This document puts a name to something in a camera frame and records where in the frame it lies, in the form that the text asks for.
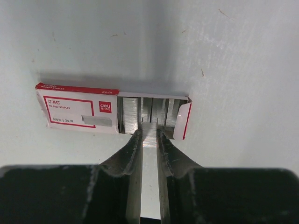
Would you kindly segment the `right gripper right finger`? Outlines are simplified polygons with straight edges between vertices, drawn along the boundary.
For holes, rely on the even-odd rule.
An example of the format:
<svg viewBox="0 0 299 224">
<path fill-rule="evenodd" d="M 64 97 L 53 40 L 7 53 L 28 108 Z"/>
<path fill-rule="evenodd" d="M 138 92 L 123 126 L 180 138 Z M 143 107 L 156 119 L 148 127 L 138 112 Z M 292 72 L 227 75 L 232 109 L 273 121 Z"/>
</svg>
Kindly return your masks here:
<svg viewBox="0 0 299 224">
<path fill-rule="evenodd" d="M 163 224 L 296 224 L 299 178 L 283 168 L 205 168 L 157 130 Z"/>
</svg>

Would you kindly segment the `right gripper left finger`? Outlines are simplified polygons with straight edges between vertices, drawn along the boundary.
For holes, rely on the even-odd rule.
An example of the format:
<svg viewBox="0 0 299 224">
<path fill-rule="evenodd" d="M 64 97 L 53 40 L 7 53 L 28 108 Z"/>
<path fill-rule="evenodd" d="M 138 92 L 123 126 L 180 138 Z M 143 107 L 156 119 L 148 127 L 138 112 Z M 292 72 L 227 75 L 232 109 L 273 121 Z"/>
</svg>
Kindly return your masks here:
<svg viewBox="0 0 299 224">
<path fill-rule="evenodd" d="M 16 165 L 0 170 L 3 224 L 138 224 L 142 131 L 101 164 Z"/>
</svg>

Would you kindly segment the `red white staple box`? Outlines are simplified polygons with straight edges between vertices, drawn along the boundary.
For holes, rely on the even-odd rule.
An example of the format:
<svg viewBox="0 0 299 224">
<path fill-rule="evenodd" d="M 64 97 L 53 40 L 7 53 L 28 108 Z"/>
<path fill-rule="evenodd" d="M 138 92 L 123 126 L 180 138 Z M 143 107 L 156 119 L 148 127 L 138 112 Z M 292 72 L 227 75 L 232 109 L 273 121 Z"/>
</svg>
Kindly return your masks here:
<svg viewBox="0 0 299 224">
<path fill-rule="evenodd" d="M 36 96 L 49 128 L 133 134 L 153 125 L 184 140 L 192 108 L 189 97 L 39 83 Z"/>
</svg>

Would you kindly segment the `silver staple strip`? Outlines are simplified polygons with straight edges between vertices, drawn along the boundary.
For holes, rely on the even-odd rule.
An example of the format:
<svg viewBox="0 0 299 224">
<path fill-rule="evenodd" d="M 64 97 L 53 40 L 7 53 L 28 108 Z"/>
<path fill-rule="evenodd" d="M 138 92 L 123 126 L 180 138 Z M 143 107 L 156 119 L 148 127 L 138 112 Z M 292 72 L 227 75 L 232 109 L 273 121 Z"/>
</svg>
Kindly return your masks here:
<svg viewBox="0 0 299 224">
<path fill-rule="evenodd" d="M 142 123 L 142 142 L 144 148 L 157 147 L 157 123 Z"/>
</svg>

